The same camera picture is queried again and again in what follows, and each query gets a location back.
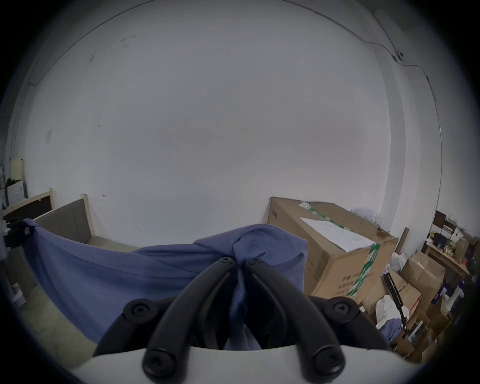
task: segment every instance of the blue cloth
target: blue cloth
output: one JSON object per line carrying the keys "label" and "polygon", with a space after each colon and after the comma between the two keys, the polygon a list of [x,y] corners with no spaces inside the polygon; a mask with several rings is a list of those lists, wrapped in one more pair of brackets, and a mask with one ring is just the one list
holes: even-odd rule
{"label": "blue cloth", "polygon": [[[41,287],[65,317],[98,343],[123,307],[134,299],[177,296],[200,272],[223,256],[239,265],[259,257],[303,290],[307,241],[272,225],[259,224],[195,241],[134,252],[104,250],[68,240],[32,220],[23,244]],[[245,291],[239,270],[230,309],[233,347],[241,342]]]}
{"label": "blue cloth", "polygon": [[390,344],[402,332],[402,320],[396,318],[387,320],[379,331],[385,341]]}

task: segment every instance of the cable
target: cable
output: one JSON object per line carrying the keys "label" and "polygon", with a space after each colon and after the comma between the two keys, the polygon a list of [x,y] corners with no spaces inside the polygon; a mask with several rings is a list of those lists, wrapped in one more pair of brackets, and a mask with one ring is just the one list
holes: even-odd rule
{"label": "cable", "polygon": [[385,49],[385,50],[390,54],[390,56],[395,57],[395,55],[394,55],[392,52],[390,52],[390,51],[388,50],[388,48],[387,48],[386,46],[384,46],[383,44],[374,43],[374,42],[372,42],[372,41],[367,41],[367,40],[361,38],[359,35],[357,35],[357,34],[356,34],[355,32],[353,32],[352,30],[348,29],[347,27],[345,27],[343,24],[341,24],[341,23],[339,23],[338,21],[332,19],[331,17],[328,17],[327,15],[325,15],[325,14],[323,14],[323,13],[320,13],[320,12],[316,11],[315,9],[306,7],[305,5],[298,4],[298,3],[295,3],[294,1],[290,1],[290,0],[282,0],[282,1],[284,1],[285,3],[290,3],[290,4],[292,4],[292,5],[296,5],[297,7],[306,9],[306,10],[308,10],[308,11],[310,11],[310,12],[313,12],[313,13],[319,15],[319,16],[322,16],[323,18],[327,19],[328,21],[331,21],[332,23],[338,25],[340,28],[344,29],[345,31],[347,31],[348,33],[350,33],[352,36],[356,37],[358,40],[364,42],[365,44],[378,45],[378,46],[382,47],[383,49]]}
{"label": "cable", "polygon": [[436,97],[435,97],[435,93],[433,92],[433,89],[432,89],[432,86],[430,84],[430,79],[428,78],[427,76],[427,73],[425,72],[425,70],[423,69],[423,67],[421,65],[417,65],[417,64],[403,64],[400,62],[401,58],[399,57],[398,55],[398,51],[397,49],[395,48],[395,45],[393,44],[392,40],[390,39],[390,37],[388,36],[387,32],[384,30],[384,28],[382,27],[382,25],[379,23],[379,21],[377,20],[377,18],[372,14],[373,18],[377,21],[377,23],[379,24],[379,26],[383,29],[383,31],[385,32],[385,35],[387,36],[388,40],[390,40],[390,43],[392,44],[392,47],[396,53],[396,55],[394,55],[392,52],[390,52],[390,50],[384,46],[383,44],[380,44],[380,43],[374,43],[373,41],[368,41],[368,40],[365,40],[364,38],[360,37],[359,35],[357,35],[355,32],[353,32],[351,29],[348,29],[347,27],[345,27],[343,24],[339,23],[338,21],[332,19],[331,17],[328,17],[327,15],[323,14],[323,13],[320,13],[318,11],[316,11],[315,9],[312,9],[312,8],[309,8],[309,7],[306,7],[305,5],[302,5],[302,4],[298,4],[298,3],[295,3],[294,1],[290,1],[290,0],[282,0],[284,1],[285,3],[289,3],[289,4],[292,4],[292,5],[296,5],[297,7],[300,7],[300,8],[303,8],[303,9],[306,9],[310,12],[313,12],[319,16],[322,16],[323,18],[327,19],[328,21],[331,21],[332,23],[334,23],[335,25],[338,25],[340,28],[344,29],[345,31],[347,31],[348,33],[350,33],[352,36],[356,37],[358,40],[362,41],[363,43],[365,44],[371,44],[371,45],[377,45],[379,47],[382,47],[383,49],[385,49],[388,54],[390,56],[392,56],[393,60],[395,62],[397,62],[398,64],[400,64],[402,67],[418,67],[422,70],[423,74],[425,75],[425,77],[427,78],[427,82],[428,82],[428,85],[430,87],[430,90],[432,92],[432,96],[433,96],[433,99],[434,101],[436,101]]}
{"label": "cable", "polygon": [[110,17],[109,19],[106,19],[104,22],[100,23],[99,25],[97,25],[95,28],[91,29],[90,31],[88,31],[85,35],[83,35],[81,38],[79,38],[77,41],[75,41],[72,45],[70,45],[68,47],[68,49],[63,52],[55,61],[52,65],[50,65],[50,67],[47,69],[47,71],[43,74],[42,78],[36,83],[31,83],[29,82],[28,85],[32,85],[32,86],[37,86],[41,83],[41,81],[45,78],[45,76],[47,75],[47,73],[55,66],[55,64],[57,64],[57,62],[63,57],[63,55],[65,55],[70,49],[73,48],[73,46],[75,46],[75,44],[77,44],[80,40],[82,40],[84,37],[86,37],[87,35],[89,35],[90,33],[92,33],[93,31],[95,31],[97,28],[101,27],[103,24],[105,23],[108,23],[110,20],[112,19],[115,19],[117,16],[120,16],[121,14],[124,14],[125,12],[128,12],[128,11],[131,11],[132,9],[134,8],[137,8],[137,7],[140,7],[142,5],[145,5],[145,4],[148,4],[148,3],[151,3],[153,1],[156,1],[156,0],[148,0],[148,1],[145,1],[141,4],[137,4],[137,5],[134,5],[133,7],[130,7],[130,8],[127,8],[125,10],[123,10],[122,12],[119,12],[117,13],[116,15]]}

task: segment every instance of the white paper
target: white paper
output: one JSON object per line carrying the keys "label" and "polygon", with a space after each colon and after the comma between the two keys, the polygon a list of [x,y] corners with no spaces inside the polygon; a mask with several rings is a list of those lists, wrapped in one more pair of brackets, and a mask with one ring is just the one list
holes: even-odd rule
{"label": "white paper", "polygon": [[358,233],[337,227],[329,221],[305,219],[303,217],[300,219],[345,252],[352,252],[375,244],[374,241]]}

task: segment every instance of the plastic bag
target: plastic bag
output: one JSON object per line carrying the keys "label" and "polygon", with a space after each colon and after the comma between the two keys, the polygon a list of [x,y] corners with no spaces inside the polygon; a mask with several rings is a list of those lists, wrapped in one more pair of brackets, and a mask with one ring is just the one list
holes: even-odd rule
{"label": "plastic bag", "polygon": [[352,213],[356,214],[364,218],[365,220],[370,221],[371,223],[375,224],[376,226],[380,226],[382,224],[382,215],[376,213],[372,209],[369,208],[353,208],[351,210]]}
{"label": "plastic bag", "polygon": [[390,261],[386,265],[384,269],[384,274],[390,271],[393,268],[395,272],[400,272],[405,264],[407,263],[408,256],[405,252],[402,252],[400,255],[398,253],[393,252]]}

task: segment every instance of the green packing tape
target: green packing tape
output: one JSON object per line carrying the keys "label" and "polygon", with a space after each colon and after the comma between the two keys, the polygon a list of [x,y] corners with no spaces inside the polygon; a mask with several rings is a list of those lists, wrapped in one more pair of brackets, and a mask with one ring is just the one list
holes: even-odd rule
{"label": "green packing tape", "polygon": [[[348,229],[347,227],[344,227],[341,224],[336,223],[335,221],[333,221],[328,216],[322,215],[315,208],[313,208],[310,203],[308,203],[306,201],[302,201],[299,204],[299,206],[301,206],[302,208],[305,208],[307,211],[312,212],[314,215],[321,217],[323,220],[326,220],[326,221],[329,221],[332,224],[335,224],[337,227],[340,227],[340,228],[343,228],[347,231],[350,231],[350,229]],[[373,262],[377,258],[379,249],[380,249],[380,244],[372,245],[372,247],[370,248],[370,252],[368,254],[368,257],[367,257],[367,261],[363,265],[363,268],[362,268],[362,270],[360,272],[360,275],[358,276],[357,280],[355,280],[355,283],[353,283],[352,287],[348,291],[347,296],[354,297],[357,294],[357,292],[360,289],[360,286],[362,285],[363,281],[368,276],[368,273],[370,272],[370,269],[373,265]]]}
{"label": "green packing tape", "polygon": [[350,229],[348,229],[347,227],[344,227],[343,225],[341,224],[338,224],[336,223],[335,221],[333,221],[331,218],[329,218],[328,216],[325,216],[325,215],[322,215],[320,212],[318,212],[315,208],[312,207],[312,205],[306,201],[302,201],[300,204],[299,204],[300,207],[302,208],[305,208],[307,211],[310,211],[312,212],[314,215],[316,216],[319,216],[321,217],[323,220],[326,220],[326,221],[329,221],[330,223],[332,224],[335,224],[337,227],[340,227],[340,228],[343,228],[347,231],[350,231]]}
{"label": "green packing tape", "polygon": [[370,248],[370,253],[368,254],[367,261],[363,265],[363,268],[360,272],[360,275],[358,276],[357,280],[355,280],[355,283],[353,283],[352,288],[350,288],[350,291],[348,291],[347,296],[355,296],[360,289],[360,286],[362,285],[363,281],[365,278],[368,276],[368,273],[370,272],[370,269],[373,265],[373,262],[377,258],[378,255],[378,250],[380,249],[380,244],[374,244]]}

